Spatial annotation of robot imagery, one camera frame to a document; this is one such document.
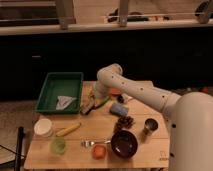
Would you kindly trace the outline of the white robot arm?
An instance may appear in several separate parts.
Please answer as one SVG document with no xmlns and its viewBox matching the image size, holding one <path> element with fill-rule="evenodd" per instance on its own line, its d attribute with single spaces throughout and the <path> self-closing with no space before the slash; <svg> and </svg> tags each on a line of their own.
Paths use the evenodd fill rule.
<svg viewBox="0 0 213 171">
<path fill-rule="evenodd" d="M 180 96 L 122 74 L 116 63 L 101 68 L 93 86 L 95 97 L 102 99 L 110 88 L 117 88 L 171 120 L 168 171 L 213 171 L 213 96 L 202 92 Z"/>
</svg>

